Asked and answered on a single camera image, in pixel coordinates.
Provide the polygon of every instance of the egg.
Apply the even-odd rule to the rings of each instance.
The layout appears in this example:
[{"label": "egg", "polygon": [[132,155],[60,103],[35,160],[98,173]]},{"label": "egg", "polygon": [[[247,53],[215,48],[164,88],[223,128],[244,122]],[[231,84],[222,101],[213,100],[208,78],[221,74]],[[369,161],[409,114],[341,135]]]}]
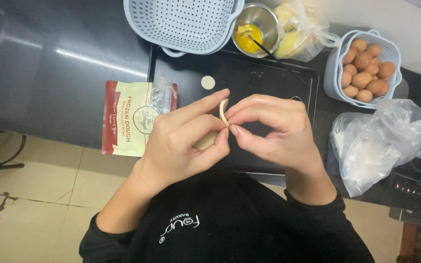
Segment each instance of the egg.
[{"label": "egg", "polygon": [[386,94],[386,92],[389,90],[389,84],[387,82],[385,82],[386,85],[384,85],[380,91],[378,91],[377,93],[373,94],[373,97],[378,98],[383,96],[384,94]]},{"label": "egg", "polygon": [[356,49],[358,53],[363,52],[366,49],[366,41],[363,39],[355,39],[350,44],[350,47]]},{"label": "egg", "polygon": [[373,64],[373,63],[370,63],[368,65],[368,67],[366,67],[364,70],[362,70],[362,72],[368,72],[371,75],[376,75],[376,73],[378,73],[378,71],[379,71],[378,65],[377,64]]},{"label": "egg", "polygon": [[348,72],[344,72],[341,77],[341,87],[347,87],[350,85],[350,82],[352,82],[352,75],[350,75]]},{"label": "egg", "polygon": [[371,63],[377,64],[379,66],[379,65],[381,65],[381,63],[383,63],[383,61],[381,59],[377,58],[377,57],[374,57],[371,60]]},{"label": "egg", "polygon": [[345,54],[344,65],[350,64],[352,61],[354,61],[356,56],[357,56],[357,51],[353,48],[349,48],[347,51],[347,54]]},{"label": "egg", "polygon": [[366,89],[362,89],[358,92],[357,96],[355,97],[356,100],[361,101],[363,103],[369,102],[373,98],[373,94]]},{"label": "egg", "polygon": [[237,42],[238,46],[240,46],[241,49],[248,53],[255,53],[259,50],[259,46],[251,40],[249,37],[242,34],[245,31],[251,31],[249,34],[252,38],[254,38],[257,42],[262,43],[263,37],[262,33],[259,30],[258,27],[256,27],[253,24],[244,24],[242,26],[238,27],[238,33],[235,34],[235,41]]},{"label": "egg", "polygon": [[383,89],[384,86],[388,86],[388,84],[386,83],[386,81],[383,80],[373,80],[370,81],[365,89],[369,90],[372,94],[377,93],[379,91],[381,91]]},{"label": "egg", "polygon": [[371,64],[371,60],[373,59],[373,55],[370,52],[361,52],[354,60],[354,66],[357,69],[365,69]]},{"label": "egg", "polygon": [[348,72],[352,77],[358,73],[356,67],[352,64],[347,64],[343,68],[344,72]]},{"label": "egg", "polygon": [[349,98],[353,98],[357,95],[358,93],[358,88],[352,86],[352,85],[348,85],[346,88],[342,89],[342,91],[344,92],[344,94],[349,97]]},{"label": "egg", "polygon": [[396,65],[394,63],[388,61],[384,62],[381,65],[379,65],[379,71],[378,71],[378,78],[385,79],[387,77],[390,77],[394,70],[396,70]]},{"label": "egg", "polygon": [[371,81],[371,74],[367,72],[362,72],[357,75],[355,75],[352,78],[352,86],[358,88],[358,89],[364,89],[366,87],[366,84]]},{"label": "egg", "polygon": [[383,48],[380,45],[372,45],[366,49],[367,52],[370,52],[373,57],[379,56],[383,52]]}]

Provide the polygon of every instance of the black baking tray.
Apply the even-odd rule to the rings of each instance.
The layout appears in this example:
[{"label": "black baking tray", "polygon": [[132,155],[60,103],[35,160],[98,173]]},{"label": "black baking tray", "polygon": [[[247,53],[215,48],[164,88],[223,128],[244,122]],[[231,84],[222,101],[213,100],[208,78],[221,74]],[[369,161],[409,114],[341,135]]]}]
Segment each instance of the black baking tray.
[{"label": "black baking tray", "polygon": [[[215,91],[228,88],[228,107],[252,94],[266,94],[290,99],[298,96],[306,105],[313,125],[319,74],[304,66],[284,63],[300,79],[274,60],[253,58],[235,51],[218,51],[211,55],[186,54],[170,57],[152,44],[148,81],[164,77],[178,85],[178,107],[184,107]],[[204,76],[212,76],[215,87],[206,90],[201,86]],[[272,128],[260,122],[245,123],[242,127],[253,134],[265,137]],[[241,172],[283,174],[282,166],[262,160],[238,147],[235,137],[229,136],[230,154],[216,166]]]}]

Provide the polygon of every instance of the metal ring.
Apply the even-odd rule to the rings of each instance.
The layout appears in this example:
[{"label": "metal ring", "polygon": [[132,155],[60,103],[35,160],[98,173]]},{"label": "metal ring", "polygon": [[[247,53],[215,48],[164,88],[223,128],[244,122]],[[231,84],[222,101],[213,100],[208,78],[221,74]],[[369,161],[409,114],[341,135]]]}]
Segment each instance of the metal ring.
[{"label": "metal ring", "polygon": [[301,98],[300,97],[298,97],[298,96],[294,96],[294,97],[292,97],[292,98],[290,98],[291,100],[293,100],[293,98],[298,98],[301,102],[303,102],[302,100],[301,100]]}]

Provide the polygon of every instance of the floor tile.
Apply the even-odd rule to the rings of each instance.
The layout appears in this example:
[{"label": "floor tile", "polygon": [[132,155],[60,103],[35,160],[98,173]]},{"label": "floor tile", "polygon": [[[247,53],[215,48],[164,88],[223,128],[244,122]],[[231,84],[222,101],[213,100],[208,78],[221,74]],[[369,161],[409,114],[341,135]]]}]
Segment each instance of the floor tile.
[{"label": "floor tile", "polygon": [[394,263],[399,255],[403,222],[389,217],[389,207],[344,199],[345,214],[376,262]]},{"label": "floor tile", "polygon": [[283,199],[287,200],[287,197],[284,194],[284,189],[286,187],[284,187],[284,186],[278,186],[278,185],[273,185],[273,184],[268,184],[268,183],[262,183],[262,185],[264,185],[265,187],[271,189],[276,194],[280,195]]},{"label": "floor tile", "polygon": [[70,205],[101,209],[131,173],[137,157],[101,155],[85,148]]},{"label": "floor tile", "polygon": [[53,248],[61,236],[67,207],[6,199],[0,211],[0,262],[52,263],[57,253]]},{"label": "floor tile", "polygon": [[55,263],[82,262],[79,256],[79,244],[89,228],[90,219],[98,212],[100,209],[68,207],[61,239],[57,246]]},{"label": "floor tile", "polygon": [[[0,133],[0,162],[20,146],[20,135]],[[0,193],[38,201],[68,204],[83,147],[27,136],[20,155],[10,162],[21,169],[0,170]]]}]

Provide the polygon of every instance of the metal bowl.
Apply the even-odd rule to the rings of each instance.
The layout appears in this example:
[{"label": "metal bowl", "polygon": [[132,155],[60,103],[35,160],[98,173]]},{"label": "metal bowl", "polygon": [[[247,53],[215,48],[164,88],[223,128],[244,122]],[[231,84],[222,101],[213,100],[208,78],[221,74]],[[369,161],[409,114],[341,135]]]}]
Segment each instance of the metal bowl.
[{"label": "metal bowl", "polygon": [[266,57],[267,54],[262,49],[259,49],[254,53],[248,53],[237,44],[235,34],[237,33],[238,26],[244,24],[253,24],[259,28],[262,33],[262,45],[269,50],[269,52],[272,53],[277,49],[280,43],[280,36],[277,33],[277,15],[272,9],[261,3],[245,4],[243,11],[237,18],[235,27],[233,27],[233,33],[231,34],[231,39],[242,53],[250,57]]}]

